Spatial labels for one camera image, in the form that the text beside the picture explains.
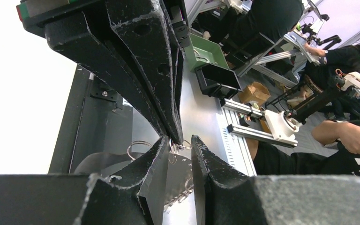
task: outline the cardboard box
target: cardboard box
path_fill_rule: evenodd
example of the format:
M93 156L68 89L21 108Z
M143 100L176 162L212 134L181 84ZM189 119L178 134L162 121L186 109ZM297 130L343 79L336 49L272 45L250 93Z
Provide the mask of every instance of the cardboard box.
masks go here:
M258 106L262 106L270 96L268 89L259 82L253 82L238 94L242 104L257 103Z

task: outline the black tray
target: black tray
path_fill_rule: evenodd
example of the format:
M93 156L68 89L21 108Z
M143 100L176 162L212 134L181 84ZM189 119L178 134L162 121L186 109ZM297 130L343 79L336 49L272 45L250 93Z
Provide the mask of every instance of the black tray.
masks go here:
M234 71L214 64L205 64L195 69L202 94L215 98L231 99L242 91Z

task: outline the black bracket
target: black bracket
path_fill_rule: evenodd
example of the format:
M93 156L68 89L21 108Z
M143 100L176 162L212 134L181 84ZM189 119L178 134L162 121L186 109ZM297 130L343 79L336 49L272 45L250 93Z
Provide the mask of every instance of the black bracket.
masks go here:
M122 109L123 107L122 96L97 77L94 77L93 79L90 88L90 96L92 98L99 98L102 100L114 102L116 103L115 108L117 109Z

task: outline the hole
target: hole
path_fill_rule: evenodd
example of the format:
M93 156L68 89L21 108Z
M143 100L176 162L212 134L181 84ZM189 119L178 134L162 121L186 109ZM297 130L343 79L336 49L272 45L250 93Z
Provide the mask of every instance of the hole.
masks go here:
M163 63L157 67L158 73L161 75L169 75L170 67L166 63Z
M151 31L151 27L146 25L146 24L141 24L141 25L138 25L134 32L138 35L146 35L148 34L149 32Z

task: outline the metal chain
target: metal chain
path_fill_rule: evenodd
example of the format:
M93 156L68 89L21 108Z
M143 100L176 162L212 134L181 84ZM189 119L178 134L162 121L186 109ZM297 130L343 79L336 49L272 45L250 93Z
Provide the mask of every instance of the metal chain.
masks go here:
M175 203L182 203L194 191L194 185L193 184L188 187L188 183L191 180L192 180L192 177L187 179L186 183L184 184L184 187L185 187L186 190L184 190L178 196L174 197L168 204L166 204L164 206L164 211L166 211L169 207L171 207Z

